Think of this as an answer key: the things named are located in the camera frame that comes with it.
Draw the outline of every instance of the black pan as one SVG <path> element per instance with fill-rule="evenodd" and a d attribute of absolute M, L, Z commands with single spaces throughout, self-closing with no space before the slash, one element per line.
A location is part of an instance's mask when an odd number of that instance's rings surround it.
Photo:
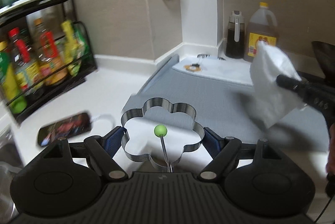
<path fill-rule="evenodd" d="M 314 41 L 312 42 L 315 57 L 326 76 L 326 82 L 335 84 L 335 45 Z"/>

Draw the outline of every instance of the silver screw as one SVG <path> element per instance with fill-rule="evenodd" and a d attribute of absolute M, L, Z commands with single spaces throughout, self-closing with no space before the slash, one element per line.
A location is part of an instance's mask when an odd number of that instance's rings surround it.
<path fill-rule="evenodd" d="M 112 179 L 122 179 L 126 174 L 120 170 L 114 170 L 108 173 Z"/>
<path fill-rule="evenodd" d="M 204 171 L 200 173 L 200 177 L 202 177 L 203 179 L 215 179 L 216 178 L 216 174 L 212 171 Z"/>

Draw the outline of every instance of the green knob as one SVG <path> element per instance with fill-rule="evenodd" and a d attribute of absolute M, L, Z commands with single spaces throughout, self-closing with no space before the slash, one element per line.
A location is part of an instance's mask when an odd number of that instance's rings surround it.
<path fill-rule="evenodd" d="M 157 125 L 153 130 L 157 137 L 165 136 L 167 134 L 167 128 L 164 125 Z"/>

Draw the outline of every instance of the phone screen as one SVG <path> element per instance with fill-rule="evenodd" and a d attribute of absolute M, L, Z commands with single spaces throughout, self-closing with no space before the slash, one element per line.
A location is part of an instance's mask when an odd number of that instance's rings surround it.
<path fill-rule="evenodd" d="M 37 143 L 45 147 L 60 137 L 70 138 L 91 129 L 90 117 L 83 112 L 40 128 Z"/>

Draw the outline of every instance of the black metal shelf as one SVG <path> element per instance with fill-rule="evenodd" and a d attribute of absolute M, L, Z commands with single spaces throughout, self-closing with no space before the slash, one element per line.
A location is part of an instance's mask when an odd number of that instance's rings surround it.
<path fill-rule="evenodd" d="M 78 61 L 81 61 L 80 70 L 79 70 L 79 72 L 76 76 L 72 77 L 70 74 L 68 74 L 66 79 L 62 83 L 60 83 L 56 86 L 45 86 L 45 91 L 39 99 L 35 100 L 34 102 L 27 101 L 28 105 L 21 113 L 13 114 L 15 120 L 19 124 L 21 124 L 26 118 L 28 118 L 31 114 L 33 114 L 36 110 L 38 110 L 44 104 L 48 103 L 53 98 L 58 97 L 59 95 L 65 93 L 65 92 L 69 91 L 70 89 L 72 89 L 72 88 L 80 85 L 81 83 L 85 82 L 86 81 L 85 77 L 88 74 L 94 72 L 97 69 L 97 64 L 95 62 L 94 55 L 92 53 L 91 41 L 90 41 L 86 26 L 83 22 L 78 21 L 74 0 L 38 0 L 36 2 L 29 3 L 29 4 L 26 4 L 26 5 L 23 5 L 19 8 L 13 9 L 12 11 L 0 16 L 0 28 L 1 28 L 5 25 L 10 24 L 13 21 L 15 21 L 17 19 L 20 19 L 22 17 L 25 17 L 25 16 L 27 16 L 31 13 L 37 12 L 37 11 L 42 10 L 42 9 L 49 8 L 51 6 L 61 4 L 62 5 L 62 12 L 63 12 L 63 20 L 66 20 L 68 17 L 65 13 L 64 3 L 67 2 L 67 1 L 70 1 L 71 4 L 72 4 L 72 16 L 73 16 L 72 21 L 73 21 L 73 24 L 78 25 L 79 28 L 81 29 L 81 31 L 83 33 L 83 36 L 85 37 L 85 40 L 88 44 L 89 51 L 88 51 L 88 53 L 81 56 L 80 58 L 73 60 L 72 62 L 64 65 L 63 67 L 59 68 L 58 70 L 56 70 L 53 73 L 49 74 L 48 76 L 44 77 L 39 82 L 32 85 L 29 89 L 25 90 L 24 92 L 21 92 L 19 95 L 14 97 L 12 100 L 6 102 L 6 105 L 9 106 L 13 101 L 15 101 L 15 99 L 17 99 L 21 96 L 24 96 L 24 94 L 27 91 L 33 89 L 34 86 L 36 86 L 38 83 L 43 82 L 48 77 L 56 74 L 57 72 L 63 70 L 64 68 L 67 68 L 68 65 L 70 65 L 72 63 L 75 63 L 75 62 L 78 62 Z"/>

